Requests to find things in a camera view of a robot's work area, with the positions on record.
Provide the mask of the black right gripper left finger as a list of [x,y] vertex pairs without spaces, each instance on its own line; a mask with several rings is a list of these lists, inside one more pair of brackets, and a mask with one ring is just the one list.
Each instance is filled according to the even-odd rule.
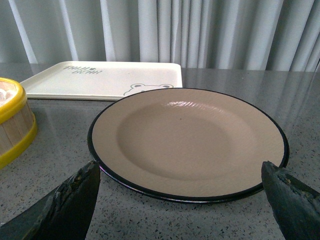
[[45,197],[0,228],[2,240],[84,240],[100,186],[91,161]]

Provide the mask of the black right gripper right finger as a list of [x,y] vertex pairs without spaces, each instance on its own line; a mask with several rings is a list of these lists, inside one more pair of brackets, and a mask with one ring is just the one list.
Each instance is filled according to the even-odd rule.
[[286,240],[320,238],[320,193],[270,161],[261,167],[262,185]]

